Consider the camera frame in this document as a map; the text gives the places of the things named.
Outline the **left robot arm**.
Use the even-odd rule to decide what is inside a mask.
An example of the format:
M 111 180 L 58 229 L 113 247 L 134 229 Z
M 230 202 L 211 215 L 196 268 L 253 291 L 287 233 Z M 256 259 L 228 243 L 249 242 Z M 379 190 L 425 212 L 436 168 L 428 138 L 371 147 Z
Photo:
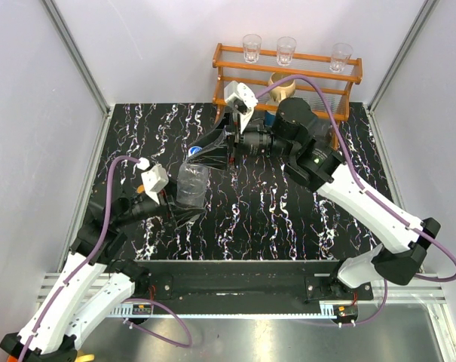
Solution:
M 5 335 L 3 351 L 18 361 L 74 361 L 84 339 L 122 302 L 134 299 L 151 311 L 160 289 L 148 268 L 119 259 L 127 241 L 123 228 L 160 217 L 177 229 L 204 213 L 203 207 L 176 202 L 176 187 L 166 186 L 154 201 L 144 193 L 108 198 L 89 206 L 60 276 L 45 301 L 19 332 Z

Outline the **clear plastic bottle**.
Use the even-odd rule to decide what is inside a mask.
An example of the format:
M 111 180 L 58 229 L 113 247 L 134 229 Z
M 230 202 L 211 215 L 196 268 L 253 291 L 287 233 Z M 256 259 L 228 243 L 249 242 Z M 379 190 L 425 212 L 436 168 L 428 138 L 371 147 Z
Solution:
M 190 207 L 203 207 L 209 177 L 207 167 L 184 162 L 177 177 L 176 201 Z

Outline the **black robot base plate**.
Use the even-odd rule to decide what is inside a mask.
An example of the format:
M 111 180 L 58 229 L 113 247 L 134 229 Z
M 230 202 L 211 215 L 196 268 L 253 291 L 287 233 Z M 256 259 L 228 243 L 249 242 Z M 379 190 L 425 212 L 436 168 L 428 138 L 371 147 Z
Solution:
M 134 282 L 135 297 L 153 297 L 177 314 L 253 317 L 323 314 L 325 302 L 371 301 L 372 286 L 332 286 L 336 261 L 115 262 L 110 271 Z

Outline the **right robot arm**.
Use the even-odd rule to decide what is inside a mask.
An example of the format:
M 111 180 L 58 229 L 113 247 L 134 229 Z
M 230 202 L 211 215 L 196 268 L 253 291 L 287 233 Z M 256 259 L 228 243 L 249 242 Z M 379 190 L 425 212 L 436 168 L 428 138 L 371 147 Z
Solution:
M 329 199 L 351 214 L 380 241 L 374 250 L 346 258 L 329 279 L 330 293 L 345 299 L 365 282 L 385 279 L 405 286 L 419 278 L 429 246 L 435 243 L 440 224 L 406 213 L 360 178 L 349 157 L 327 139 L 337 127 L 318 118 L 298 97 L 283 100 L 273 124 L 239 124 L 247 113 L 232 112 L 208 134 L 192 143 L 188 163 L 226 170 L 247 155 L 280 158 L 289 178 L 310 192 Z

